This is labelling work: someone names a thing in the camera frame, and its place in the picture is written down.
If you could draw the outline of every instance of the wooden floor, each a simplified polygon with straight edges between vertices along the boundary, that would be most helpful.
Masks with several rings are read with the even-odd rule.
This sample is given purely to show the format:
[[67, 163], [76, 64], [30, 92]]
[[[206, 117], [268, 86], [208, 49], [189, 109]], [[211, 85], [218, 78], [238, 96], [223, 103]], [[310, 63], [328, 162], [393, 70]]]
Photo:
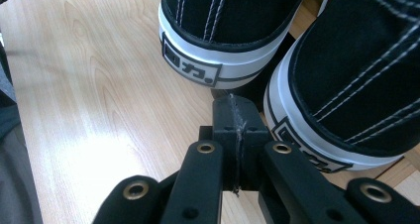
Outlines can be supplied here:
[[[302, 3], [298, 37], [322, 0]], [[179, 169], [213, 98], [166, 64], [159, 0], [10, 0], [0, 27], [11, 66], [45, 223], [91, 223], [122, 179], [162, 180]], [[420, 147], [387, 167], [326, 174], [345, 187], [359, 176], [420, 204]], [[264, 223], [257, 194], [224, 193], [222, 223]]]

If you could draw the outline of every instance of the wood grain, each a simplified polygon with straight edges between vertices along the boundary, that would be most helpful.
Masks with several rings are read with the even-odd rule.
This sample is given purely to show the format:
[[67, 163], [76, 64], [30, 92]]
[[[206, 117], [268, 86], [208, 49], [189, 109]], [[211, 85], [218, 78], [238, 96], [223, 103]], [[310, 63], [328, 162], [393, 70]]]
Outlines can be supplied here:
[[[160, 55], [158, 3], [10, 0], [0, 6], [45, 223], [91, 223], [118, 182], [135, 174], [164, 179], [179, 169], [199, 126], [211, 125], [210, 90], [183, 79]], [[312, 23], [319, 4], [302, 3], [294, 36]], [[326, 176], [345, 186], [385, 169]], [[403, 190], [417, 180], [411, 174], [398, 177]], [[264, 223], [257, 195], [224, 193], [222, 223]]]

